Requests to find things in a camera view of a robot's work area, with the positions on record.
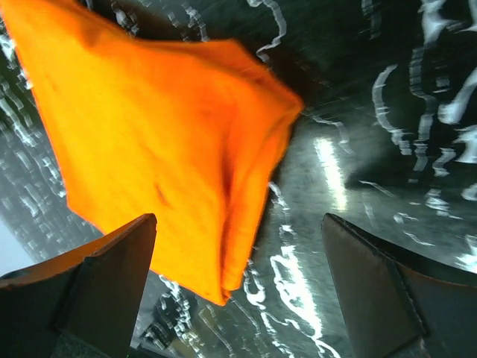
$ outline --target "black marble surface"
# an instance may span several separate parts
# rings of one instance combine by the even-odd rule
[[[216,307],[150,273],[133,345],[178,357],[353,357],[320,237],[327,212],[477,272],[476,0],[84,2],[132,34],[151,26],[142,11],[177,29],[164,38],[269,43],[320,84],[274,66],[309,106],[270,182],[242,289]],[[0,220],[46,260],[100,233],[67,209],[4,28],[0,44]]]

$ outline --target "cloth fold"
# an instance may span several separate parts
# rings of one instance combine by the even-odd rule
[[[75,0],[0,7],[69,208],[105,233],[156,214],[151,270],[224,305],[300,98],[234,40],[139,40]]]

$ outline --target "orange towel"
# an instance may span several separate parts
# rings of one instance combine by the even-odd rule
[[[302,101],[235,41],[144,41],[75,0],[0,0],[66,185],[105,233],[155,213],[151,270],[225,304]]]

